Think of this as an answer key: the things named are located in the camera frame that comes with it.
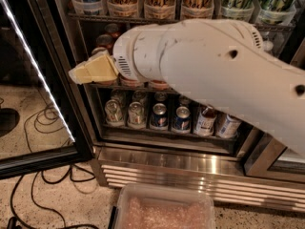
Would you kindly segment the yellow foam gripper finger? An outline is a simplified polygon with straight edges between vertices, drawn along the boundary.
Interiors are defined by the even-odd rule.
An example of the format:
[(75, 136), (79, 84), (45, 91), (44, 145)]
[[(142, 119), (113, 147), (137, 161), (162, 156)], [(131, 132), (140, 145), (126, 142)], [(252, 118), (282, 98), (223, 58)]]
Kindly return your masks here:
[(119, 71), (116, 69), (113, 59), (102, 52), (95, 54), (69, 71), (71, 80), (79, 85), (92, 82), (111, 82), (116, 80), (118, 75)]

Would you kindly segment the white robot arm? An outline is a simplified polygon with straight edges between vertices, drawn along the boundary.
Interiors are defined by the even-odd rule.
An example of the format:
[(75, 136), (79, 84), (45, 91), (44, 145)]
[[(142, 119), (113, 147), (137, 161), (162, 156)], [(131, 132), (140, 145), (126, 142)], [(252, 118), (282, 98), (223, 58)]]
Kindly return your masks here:
[(305, 71), (264, 52), (260, 33), (247, 22), (191, 19), (135, 27), (116, 40), (111, 55), (98, 53), (69, 75), (77, 84), (118, 75), (164, 81), (305, 154)]

